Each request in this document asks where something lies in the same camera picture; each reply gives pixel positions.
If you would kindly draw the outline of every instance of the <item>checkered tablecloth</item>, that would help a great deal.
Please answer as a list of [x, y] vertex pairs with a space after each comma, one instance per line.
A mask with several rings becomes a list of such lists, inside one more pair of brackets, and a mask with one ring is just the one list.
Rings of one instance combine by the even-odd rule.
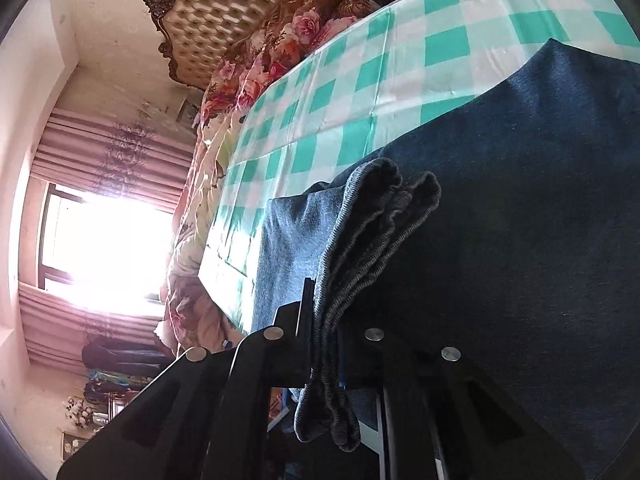
[[398, 0], [273, 84], [242, 126], [209, 232], [200, 279], [213, 300], [249, 330], [268, 199], [331, 181], [492, 88], [548, 38], [640, 62], [613, 0]]

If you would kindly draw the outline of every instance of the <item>round metal pin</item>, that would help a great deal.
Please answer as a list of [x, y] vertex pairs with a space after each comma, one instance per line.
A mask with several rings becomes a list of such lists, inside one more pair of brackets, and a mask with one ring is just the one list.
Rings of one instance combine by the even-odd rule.
[[202, 346], [192, 346], [187, 350], [187, 359], [192, 363], [202, 361], [207, 356], [207, 349]]
[[445, 346], [440, 352], [442, 358], [445, 361], [457, 361], [462, 357], [460, 350], [458, 350], [455, 346]]
[[284, 335], [284, 330], [279, 326], [270, 326], [262, 333], [265, 339], [269, 341], [277, 341]]
[[385, 338], [385, 333], [379, 328], [367, 328], [364, 331], [364, 337], [369, 341], [382, 341]]

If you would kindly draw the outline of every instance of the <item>pink curtain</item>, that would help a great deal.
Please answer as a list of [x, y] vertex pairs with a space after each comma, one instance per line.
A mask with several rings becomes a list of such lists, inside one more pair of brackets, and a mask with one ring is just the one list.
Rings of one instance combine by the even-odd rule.
[[173, 212], [184, 188], [193, 144], [56, 108], [42, 134], [31, 174], [107, 196], [125, 196]]
[[18, 300], [29, 358], [81, 375], [86, 375], [82, 348], [89, 336], [154, 345], [154, 330], [162, 319], [92, 311], [22, 282]]

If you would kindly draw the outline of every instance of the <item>floral blanket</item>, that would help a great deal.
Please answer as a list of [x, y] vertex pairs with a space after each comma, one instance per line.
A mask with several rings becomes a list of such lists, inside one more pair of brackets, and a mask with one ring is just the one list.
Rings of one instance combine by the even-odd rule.
[[241, 118], [275, 81], [315, 49], [378, 6], [372, 0], [284, 0], [260, 28], [220, 61], [200, 109], [198, 140], [174, 213], [174, 250], [162, 290], [165, 316], [156, 333], [175, 354], [191, 346], [222, 350], [236, 330], [198, 279]]

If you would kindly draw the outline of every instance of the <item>carved wooden frame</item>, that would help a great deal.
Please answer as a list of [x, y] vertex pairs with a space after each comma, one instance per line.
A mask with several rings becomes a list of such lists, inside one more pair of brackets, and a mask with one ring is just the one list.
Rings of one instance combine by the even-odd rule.
[[143, 0], [146, 6], [149, 8], [149, 13], [151, 14], [151, 19], [153, 20], [156, 29], [159, 32], [162, 32], [164, 35], [164, 41], [158, 47], [158, 51], [162, 54], [163, 57], [167, 57], [169, 59], [169, 77], [173, 79], [175, 82], [178, 82], [183, 85], [193, 86], [191, 84], [185, 83], [178, 78], [178, 62], [174, 57], [174, 46], [172, 45], [171, 38], [164, 28], [164, 24], [162, 23], [162, 19], [165, 14], [168, 13], [171, 9], [174, 8], [175, 0]]

